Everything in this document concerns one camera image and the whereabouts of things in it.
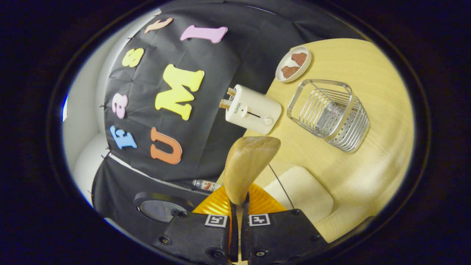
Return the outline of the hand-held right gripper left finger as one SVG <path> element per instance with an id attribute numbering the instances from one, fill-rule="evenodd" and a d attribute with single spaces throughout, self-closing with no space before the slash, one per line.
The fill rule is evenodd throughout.
<path id="1" fill-rule="evenodd" d="M 224 186 L 193 211 L 175 213 L 153 246 L 198 265 L 230 265 L 239 261 L 237 210 Z"/>

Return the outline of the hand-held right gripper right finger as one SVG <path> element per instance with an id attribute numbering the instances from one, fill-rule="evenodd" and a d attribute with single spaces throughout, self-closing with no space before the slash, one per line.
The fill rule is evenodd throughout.
<path id="1" fill-rule="evenodd" d="M 320 255 L 326 240 L 300 209 L 286 209 L 252 184 L 243 204 L 241 258 L 249 265 L 287 265 Z"/>

